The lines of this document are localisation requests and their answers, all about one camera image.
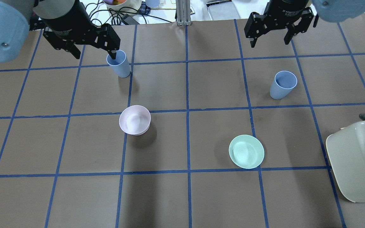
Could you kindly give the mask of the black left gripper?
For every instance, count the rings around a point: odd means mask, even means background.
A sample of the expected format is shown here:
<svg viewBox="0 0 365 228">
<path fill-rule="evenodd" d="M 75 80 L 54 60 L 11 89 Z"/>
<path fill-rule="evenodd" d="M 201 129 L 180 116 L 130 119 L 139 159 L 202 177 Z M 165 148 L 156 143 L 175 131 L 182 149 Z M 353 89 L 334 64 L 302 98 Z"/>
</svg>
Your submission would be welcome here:
<svg viewBox="0 0 365 228">
<path fill-rule="evenodd" d="M 43 36 L 55 49 L 64 49 L 79 60 L 76 45 L 91 45 L 116 59 L 120 37 L 108 23 L 95 25 L 79 0 L 35 0 L 33 12 L 45 24 Z"/>
</svg>

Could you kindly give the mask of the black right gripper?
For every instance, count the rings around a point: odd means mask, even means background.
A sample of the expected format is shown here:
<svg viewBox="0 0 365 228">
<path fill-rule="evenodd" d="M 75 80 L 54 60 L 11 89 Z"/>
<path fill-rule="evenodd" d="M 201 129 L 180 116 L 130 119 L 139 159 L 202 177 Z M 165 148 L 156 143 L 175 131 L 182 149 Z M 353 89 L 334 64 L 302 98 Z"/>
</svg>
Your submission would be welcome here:
<svg viewBox="0 0 365 228">
<path fill-rule="evenodd" d="M 244 27 L 251 48 L 255 48 L 259 37 L 273 30 L 287 29 L 285 45 L 299 33 L 307 32 L 315 17 L 307 4 L 307 0 L 270 0 L 263 14 L 252 12 Z"/>
</svg>

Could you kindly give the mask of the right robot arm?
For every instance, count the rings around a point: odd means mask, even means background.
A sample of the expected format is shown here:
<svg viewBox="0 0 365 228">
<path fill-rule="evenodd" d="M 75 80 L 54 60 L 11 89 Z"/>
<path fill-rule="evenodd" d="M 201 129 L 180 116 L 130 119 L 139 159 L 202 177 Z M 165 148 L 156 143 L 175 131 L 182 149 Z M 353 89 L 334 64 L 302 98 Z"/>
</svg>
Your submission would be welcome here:
<svg viewBox="0 0 365 228">
<path fill-rule="evenodd" d="M 245 24 L 244 34 L 252 48 L 262 35 L 273 30 L 287 30 L 284 43 L 288 45 L 299 33 L 307 32 L 319 19 L 343 22 L 365 13 L 365 0 L 270 0 L 263 14 L 252 12 Z"/>
</svg>

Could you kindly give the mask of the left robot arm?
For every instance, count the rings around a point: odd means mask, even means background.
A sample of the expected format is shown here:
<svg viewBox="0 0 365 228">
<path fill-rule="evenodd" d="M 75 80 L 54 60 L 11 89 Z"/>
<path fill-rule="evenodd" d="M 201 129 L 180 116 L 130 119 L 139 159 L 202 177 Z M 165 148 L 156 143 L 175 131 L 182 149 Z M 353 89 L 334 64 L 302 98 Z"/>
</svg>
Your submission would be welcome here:
<svg viewBox="0 0 365 228">
<path fill-rule="evenodd" d="M 77 45 L 103 49 L 112 59 L 120 49 L 121 40 L 113 27 L 94 25 L 78 0 L 0 0 L 0 63 L 19 56 L 33 29 L 43 29 L 53 48 L 77 59 L 81 55 Z"/>
</svg>

